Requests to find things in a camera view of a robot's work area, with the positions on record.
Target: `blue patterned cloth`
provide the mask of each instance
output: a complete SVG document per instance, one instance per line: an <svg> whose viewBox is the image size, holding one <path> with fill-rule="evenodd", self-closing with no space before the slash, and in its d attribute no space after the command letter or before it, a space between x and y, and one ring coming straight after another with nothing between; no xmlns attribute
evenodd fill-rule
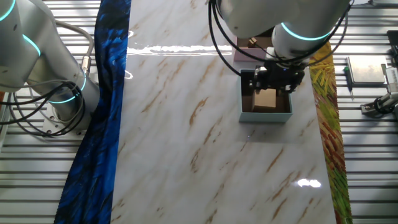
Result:
<svg viewBox="0 0 398 224"><path fill-rule="evenodd" d="M102 0L95 27L101 98L73 161L56 224L110 223L131 0Z"/></svg>

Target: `open box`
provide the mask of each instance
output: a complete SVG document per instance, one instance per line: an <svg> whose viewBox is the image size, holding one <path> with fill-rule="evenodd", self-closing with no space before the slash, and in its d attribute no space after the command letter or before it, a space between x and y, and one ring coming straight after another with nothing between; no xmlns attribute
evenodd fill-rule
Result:
<svg viewBox="0 0 398 224"><path fill-rule="evenodd" d="M253 113L254 90L249 87L249 82L254 76L254 70L241 70L242 77L238 77L238 106L239 122L257 123L285 123L293 115L291 94L277 95L276 108L270 113Z"/></svg>
<svg viewBox="0 0 398 224"><path fill-rule="evenodd" d="M262 47L263 49L272 47L271 36L273 31L274 28L271 28L262 34L255 36L254 38L257 40L257 45ZM260 49L257 46L249 47L249 40L250 40L249 38L246 39L235 38L235 44L246 53L249 53L259 58L265 58L266 53L262 49ZM243 55L242 53L237 52L234 49L234 62L256 62L256 60L251 59Z"/></svg>

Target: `cardboard box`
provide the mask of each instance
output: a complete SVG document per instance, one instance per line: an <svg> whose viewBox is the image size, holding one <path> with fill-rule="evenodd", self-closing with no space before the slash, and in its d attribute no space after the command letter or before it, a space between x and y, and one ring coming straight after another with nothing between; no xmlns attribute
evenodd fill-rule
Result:
<svg viewBox="0 0 398 224"><path fill-rule="evenodd" d="M264 32L263 34L260 34L254 38L257 40L257 44L264 48L267 49L268 47L272 47L272 41L271 41L271 36L272 36L272 31L274 28ZM250 39L240 39L240 38L235 38L235 44L243 51L259 57L259 58L265 58L266 53L258 48L258 47L249 47L249 40ZM236 49L234 49L234 62L256 62L256 60L251 59L245 55L243 55L240 52L237 52Z"/></svg>
<svg viewBox="0 0 398 224"><path fill-rule="evenodd" d="M261 90L259 94L253 95L253 110L255 113L269 113L276 109L276 90Z"/></svg>
<svg viewBox="0 0 398 224"><path fill-rule="evenodd" d="M290 94L277 95L275 108L267 113L252 112L250 104L254 103L254 90L249 88L249 81L254 75L254 70L241 70L242 78L238 77L238 113L239 122L254 123L285 123L293 115L292 97Z"/></svg>

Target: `robotic arm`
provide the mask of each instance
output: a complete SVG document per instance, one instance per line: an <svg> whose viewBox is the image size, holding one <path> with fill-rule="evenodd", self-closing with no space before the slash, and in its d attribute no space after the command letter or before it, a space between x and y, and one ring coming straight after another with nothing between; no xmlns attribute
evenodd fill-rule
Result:
<svg viewBox="0 0 398 224"><path fill-rule="evenodd" d="M0 91L15 92L27 82L44 95L60 86L57 80L73 82L81 96L65 88L49 102L58 119L68 121L82 113L79 102L84 98L84 117L76 128L86 129L100 98L99 88L64 46L43 1L1 0L0 40Z"/></svg>
<svg viewBox="0 0 398 224"><path fill-rule="evenodd" d="M349 0L211 0L210 4L216 4L239 38L254 37L275 26L274 47L267 49L267 61L256 69L252 86L257 91L275 88L289 93L302 81L313 55L308 52L327 40L349 9Z"/></svg>

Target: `white marble tabletop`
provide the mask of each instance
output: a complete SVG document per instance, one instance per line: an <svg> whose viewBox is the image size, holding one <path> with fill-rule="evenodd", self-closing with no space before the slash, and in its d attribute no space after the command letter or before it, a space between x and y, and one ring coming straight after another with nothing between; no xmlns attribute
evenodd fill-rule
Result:
<svg viewBox="0 0 398 224"><path fill-rule="evenodd" d="M336 223L309 75L286 124L239 123L204 2L132 2L112 223Z"/></svg>

